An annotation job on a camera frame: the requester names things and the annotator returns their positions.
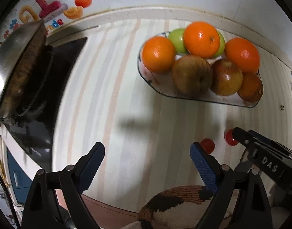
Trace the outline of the colourful wall sticker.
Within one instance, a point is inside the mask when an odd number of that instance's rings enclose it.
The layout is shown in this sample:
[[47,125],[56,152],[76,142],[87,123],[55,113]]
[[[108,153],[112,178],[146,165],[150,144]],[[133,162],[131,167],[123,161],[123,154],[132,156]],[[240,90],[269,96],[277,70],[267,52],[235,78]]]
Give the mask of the colourful wall sticker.
[[43,21],[48,35],[85,16],[91,6],[92,0],[20,0],[0,26],[0,45],[26,23]]

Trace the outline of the striped cat table mat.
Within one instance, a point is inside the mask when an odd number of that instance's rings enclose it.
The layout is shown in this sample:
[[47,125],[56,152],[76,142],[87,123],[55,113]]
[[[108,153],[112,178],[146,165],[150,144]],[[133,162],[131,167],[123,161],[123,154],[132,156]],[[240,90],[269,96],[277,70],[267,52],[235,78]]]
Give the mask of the striped cat table mat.
[[251,129],[292,149],[291,71],[264,49],[259,49],[264,94],[254,108],[172,99],[143,81],[137,69],[143,42],[187,25],[135,19],[86,31],[59,108],[52,154],[52,170],[60,171],[96,142],[105,145],[104,161],[85,195],[138,212],[165,189],[200,185],[189,148],[212,139],[214,157],[234,168],[244,147],[225,142],[227,128]]

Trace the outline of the large orange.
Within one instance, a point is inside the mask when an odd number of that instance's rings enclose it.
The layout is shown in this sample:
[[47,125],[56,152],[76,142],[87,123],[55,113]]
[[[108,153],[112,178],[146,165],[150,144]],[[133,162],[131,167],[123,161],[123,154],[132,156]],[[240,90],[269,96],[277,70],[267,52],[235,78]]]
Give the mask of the large orange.
[[260,68],[260,54],[257,48],[246,39],[236,37],[227,41],[225,56],[236,64],[242,73],[256,74]]

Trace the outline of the steel wok with lid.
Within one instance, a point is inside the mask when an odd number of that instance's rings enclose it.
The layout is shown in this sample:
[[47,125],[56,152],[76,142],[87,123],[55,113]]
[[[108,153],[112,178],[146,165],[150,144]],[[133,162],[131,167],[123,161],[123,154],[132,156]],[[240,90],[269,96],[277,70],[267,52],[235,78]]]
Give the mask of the steel wok with lid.
[[0,47],[0,119],[15,113],[46,43],[43,20],[24,24]]

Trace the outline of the small dark orange tangerine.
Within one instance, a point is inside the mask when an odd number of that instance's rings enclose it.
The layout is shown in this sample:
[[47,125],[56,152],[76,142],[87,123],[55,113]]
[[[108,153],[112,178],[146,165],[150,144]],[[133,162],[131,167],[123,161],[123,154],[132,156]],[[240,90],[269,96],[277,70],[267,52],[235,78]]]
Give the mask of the small dark orange tangerine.
[[245,73],[237,94],[246,102],[257,102],[263,95],[263,84],[256,74]]

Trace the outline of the green apple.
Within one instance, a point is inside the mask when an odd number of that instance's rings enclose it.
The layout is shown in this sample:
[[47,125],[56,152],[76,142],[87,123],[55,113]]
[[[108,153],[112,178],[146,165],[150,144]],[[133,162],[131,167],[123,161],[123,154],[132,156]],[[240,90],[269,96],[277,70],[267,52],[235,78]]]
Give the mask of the green apple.
[[221,56],[225,50],[225,39],[224,39],[223,35],[221,34],[221,32],[218,31],[218,34],[219,34],[219,38],[220,38],[220,44],[219,44],[219,48],[218,48],[217,52],[211,57],[212,59],[215,59],[215,58]]
[[185,28],[178,28],[173,31],[171,31],[168,35],[168,39],[173,43],[176,53],[178,55],[187,55],[188,51],[186,47],[184,46],[184,34]]

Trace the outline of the black induction cooktop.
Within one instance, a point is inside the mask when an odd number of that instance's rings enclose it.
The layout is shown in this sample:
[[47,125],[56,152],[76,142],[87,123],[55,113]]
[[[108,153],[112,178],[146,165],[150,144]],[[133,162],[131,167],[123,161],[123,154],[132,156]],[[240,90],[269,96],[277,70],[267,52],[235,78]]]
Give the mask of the black induction cooktop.
[[13,125],[6,128],[42,169],[51,171],[55,124],[70,73],[87,39],[57,47],[45,46],[38,67],[28,81],[27,93],[17,108]]

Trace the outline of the dark red apple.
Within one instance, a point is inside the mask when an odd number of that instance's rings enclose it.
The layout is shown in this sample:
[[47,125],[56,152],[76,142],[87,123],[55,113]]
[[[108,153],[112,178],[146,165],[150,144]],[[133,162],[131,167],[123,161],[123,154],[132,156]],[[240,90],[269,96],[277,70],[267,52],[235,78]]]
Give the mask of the dark red apple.
[[175,61],[171,75],[177,90],[190,98],[206,93],[213,81],[211,65],[195,55],[186,55]]

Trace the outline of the oval floral ceramic plate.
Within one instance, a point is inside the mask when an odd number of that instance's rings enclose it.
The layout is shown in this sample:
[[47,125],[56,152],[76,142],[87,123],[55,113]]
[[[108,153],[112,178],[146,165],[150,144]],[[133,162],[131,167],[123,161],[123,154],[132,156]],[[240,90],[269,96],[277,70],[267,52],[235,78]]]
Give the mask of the oval floral ceramic plate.
[[211,90],[207,90],[204,94],[200,95],[197,98],[187,97],[176,88],[172,81],[172,74],[168,72],[166,74],[158,74],[150,72],[144,65],[142,60],[142,50],[144,45],[142,45],[139,49],[137,56],[137,69],[141,76],[141,78],[157,93],[177,99],[185,99],[185,100],[194,100],[194,101],[203,101],[203,102],[211,102],[211,103],[220,103],[226,104],[230,106],[240,106],[253,108],[258,103],[259,100],[254,102],[243,100],[238,93],[234,93],[230,96],[219,96],[212,92]]

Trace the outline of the blue kitchen cabinet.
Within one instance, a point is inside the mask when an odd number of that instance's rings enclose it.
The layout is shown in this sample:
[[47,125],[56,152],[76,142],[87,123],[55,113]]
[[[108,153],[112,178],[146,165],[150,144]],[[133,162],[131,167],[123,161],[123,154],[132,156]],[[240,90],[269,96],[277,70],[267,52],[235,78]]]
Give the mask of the blue kitchen cabinet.
[[14,194],[18,203],[25,203],[32,180],[25,174],[7,149],[7,162]]

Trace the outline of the cherry tomato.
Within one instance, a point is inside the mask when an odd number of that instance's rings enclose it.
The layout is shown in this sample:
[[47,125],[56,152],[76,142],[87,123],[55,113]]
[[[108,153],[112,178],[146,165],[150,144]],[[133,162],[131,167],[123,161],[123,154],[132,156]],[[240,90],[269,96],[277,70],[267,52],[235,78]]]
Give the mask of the cherry tomato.
[[202,148],[206,151],[207,154],[211,154],[215,149],[215,143],[211,139],[203,139],[200,142]]
[[238,141],[233,138],[233,129],[226,129],[224,132],[224,139],[226,143],[230,146],[238,145]]

